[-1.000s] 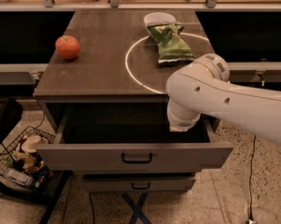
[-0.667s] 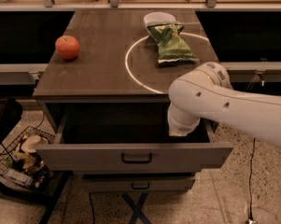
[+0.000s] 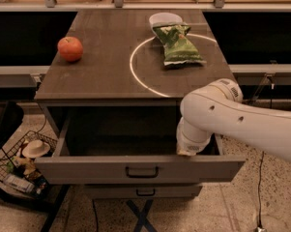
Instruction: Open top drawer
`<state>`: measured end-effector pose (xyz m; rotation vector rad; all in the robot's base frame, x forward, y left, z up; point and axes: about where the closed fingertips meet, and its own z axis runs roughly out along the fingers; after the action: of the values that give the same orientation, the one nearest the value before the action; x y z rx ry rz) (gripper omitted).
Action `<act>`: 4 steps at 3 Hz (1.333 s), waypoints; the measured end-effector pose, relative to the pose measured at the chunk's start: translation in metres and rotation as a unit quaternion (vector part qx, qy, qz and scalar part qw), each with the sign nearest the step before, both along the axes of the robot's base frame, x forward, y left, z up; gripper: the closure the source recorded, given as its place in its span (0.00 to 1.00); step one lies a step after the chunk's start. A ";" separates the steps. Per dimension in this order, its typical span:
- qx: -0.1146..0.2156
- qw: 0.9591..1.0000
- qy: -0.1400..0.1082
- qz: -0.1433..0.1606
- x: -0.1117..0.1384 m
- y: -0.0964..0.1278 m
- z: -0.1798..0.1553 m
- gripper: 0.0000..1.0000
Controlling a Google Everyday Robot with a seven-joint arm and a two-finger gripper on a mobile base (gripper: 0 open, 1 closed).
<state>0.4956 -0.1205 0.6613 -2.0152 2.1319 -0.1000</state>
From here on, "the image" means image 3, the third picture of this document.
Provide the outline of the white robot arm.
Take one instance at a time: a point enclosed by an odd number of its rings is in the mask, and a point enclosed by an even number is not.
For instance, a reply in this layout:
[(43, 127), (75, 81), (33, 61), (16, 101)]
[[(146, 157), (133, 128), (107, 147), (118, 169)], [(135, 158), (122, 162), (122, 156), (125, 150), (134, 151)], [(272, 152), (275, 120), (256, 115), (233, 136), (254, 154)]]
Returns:
[(185, 95), (176, 132), (177, 153), (196, 155), (215, 133), (291, 162), (291, 112), (249, 106), (242, 100), (239, 85), (227, 78)]

